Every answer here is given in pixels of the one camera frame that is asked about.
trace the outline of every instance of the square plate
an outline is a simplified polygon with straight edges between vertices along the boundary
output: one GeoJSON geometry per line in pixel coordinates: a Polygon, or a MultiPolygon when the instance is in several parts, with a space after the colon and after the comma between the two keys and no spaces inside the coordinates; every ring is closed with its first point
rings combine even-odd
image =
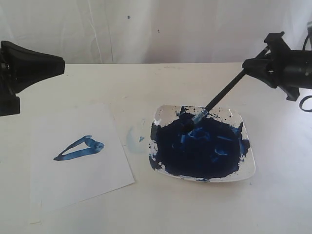
{"type": "Polygon", "coordinates": [[[213,108],[194,130],[182,133],[186,119],[203,107],[159,107],[151,129],[150,164],[160,173],[201,182],[248,179],[255,173],[254,156],[240,114],[213,108]]]}

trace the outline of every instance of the paintbrush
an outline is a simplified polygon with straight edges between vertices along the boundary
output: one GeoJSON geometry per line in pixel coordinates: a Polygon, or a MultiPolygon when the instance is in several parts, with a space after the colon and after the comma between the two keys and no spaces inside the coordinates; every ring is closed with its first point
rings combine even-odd
{"type": "MultiPolygon", "coordinates": [[[[270,48],[268,46],[265,47],[264,50],[256,56],[256,58],[265,56],[269,49],[270,48]]],[[[208,115],[211,109],[214,108],[231,89],[233,89],[233,87],[246,75],[246,73],[247,71],[243,69],[217,96],[215,96],[214,99],[211,100],[211,102],[208,103],[208,105],[199,114],[195,115],[182,126],[182,132],[184,134],[188,134],[192,131],[196,124],[208,115]]]]}

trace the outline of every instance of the paint palette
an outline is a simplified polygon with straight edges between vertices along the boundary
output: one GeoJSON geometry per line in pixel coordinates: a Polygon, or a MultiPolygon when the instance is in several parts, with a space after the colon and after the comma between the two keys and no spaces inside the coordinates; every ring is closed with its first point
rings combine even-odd
{"type": "Polygon", "coordinates": [[[191,132],[182,132],[183,124],[202,109],[169,105],[157,109],[151,129],[151,167],[201,182],[250,178],[255,173],[254,157],[238,112],[214,108],[191,132]]]}

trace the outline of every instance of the white backdrop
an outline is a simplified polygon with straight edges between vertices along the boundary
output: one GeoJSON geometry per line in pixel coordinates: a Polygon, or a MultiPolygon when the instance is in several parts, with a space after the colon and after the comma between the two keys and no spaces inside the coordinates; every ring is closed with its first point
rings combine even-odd
{"type": "Polygon", "coordinates": [[[311,0],[0,0],[0,39],[67,63],[241,62],[300,49],[311,0]]]}

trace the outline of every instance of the white table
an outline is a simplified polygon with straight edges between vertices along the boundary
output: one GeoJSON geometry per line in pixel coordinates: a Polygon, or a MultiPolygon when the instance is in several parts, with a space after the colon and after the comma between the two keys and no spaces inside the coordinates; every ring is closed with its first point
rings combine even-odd
{"type": "Polygon", "coordinates": [[[19,94],[21,114],[0,118],[0,233],[311,233],[312,114],[254,78],[244,77],[219,104],[238,110],[245,121],[257,167],[252,178],[189,182],[149,165],[156,108],[205,106],[240,66],[67,65],[64,75],[27,88],[19,94]],[[98,102],[109,104],[115,116],[135,184],[29,224],[31,118],[98,102]],[[139,143],[139,136],[146,138],[139,143]]]}

